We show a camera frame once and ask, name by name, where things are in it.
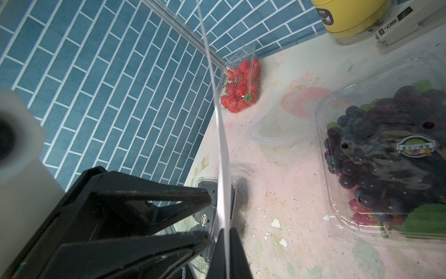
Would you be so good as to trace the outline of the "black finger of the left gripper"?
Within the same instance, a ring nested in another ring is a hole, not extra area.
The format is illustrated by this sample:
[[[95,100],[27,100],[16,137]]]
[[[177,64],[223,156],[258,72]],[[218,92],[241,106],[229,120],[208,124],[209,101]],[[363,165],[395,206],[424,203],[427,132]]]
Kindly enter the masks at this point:
[[[69,191],[69,241],[154,236],[211,205],[205,189],[170,186],[103,167],[82,172]]]
[[[211,247],[204,231],[63,244],[41,279],[171,279]]]

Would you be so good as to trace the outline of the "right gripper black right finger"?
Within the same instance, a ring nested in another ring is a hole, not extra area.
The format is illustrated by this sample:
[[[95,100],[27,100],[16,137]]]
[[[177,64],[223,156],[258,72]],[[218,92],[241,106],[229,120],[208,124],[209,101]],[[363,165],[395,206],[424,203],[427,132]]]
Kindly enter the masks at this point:
[[[230,279],[252,279],[238,230],[230,229]]]

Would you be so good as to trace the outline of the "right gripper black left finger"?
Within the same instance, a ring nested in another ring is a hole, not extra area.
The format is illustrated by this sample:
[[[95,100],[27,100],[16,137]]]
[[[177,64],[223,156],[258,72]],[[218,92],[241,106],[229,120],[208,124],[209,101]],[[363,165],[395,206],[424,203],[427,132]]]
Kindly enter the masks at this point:
[[[206,279],[226,279],[225,230],[221,229]]]

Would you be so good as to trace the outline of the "white fruit sticker sheet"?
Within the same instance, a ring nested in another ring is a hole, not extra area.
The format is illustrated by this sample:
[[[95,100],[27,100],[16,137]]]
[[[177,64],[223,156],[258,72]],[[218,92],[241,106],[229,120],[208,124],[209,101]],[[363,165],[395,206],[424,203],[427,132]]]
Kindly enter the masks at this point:
[[[205,55],[208,60],[211,87],[213,91],[214,112],[216,116],[217,129],[217,146],[219,152],[219,169],[218,169],[218,191],[217,191],[217,228],[218,244],[223,245],[223,251],[214,252],[214,256],[220,256],[222,260],[213,260],[209,273],[216,273],[224,279],[231,277],[231,254],[230,254],[230,213],[231,213],[231,173],[230,173],[230,159],[228,153],[228,145],[223,123],[223,116],[220,105],[217,101],[219,93],[217,92],[217,85],[214,78],[214,70],[211,61],[210,46],[206,36],[206,29],[204,27],[204,20],[200,9],[200,2],[197,1],[197,10],[201,23],[201,32],[204,41]]]

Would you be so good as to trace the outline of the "clear box of blueberries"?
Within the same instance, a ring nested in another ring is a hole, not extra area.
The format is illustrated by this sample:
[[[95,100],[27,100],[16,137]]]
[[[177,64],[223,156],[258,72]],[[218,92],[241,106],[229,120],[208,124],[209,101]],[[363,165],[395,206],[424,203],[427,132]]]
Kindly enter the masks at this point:
[[[343,241],[446,247],[446,64],[405,56],[315,109],[331,233]]]

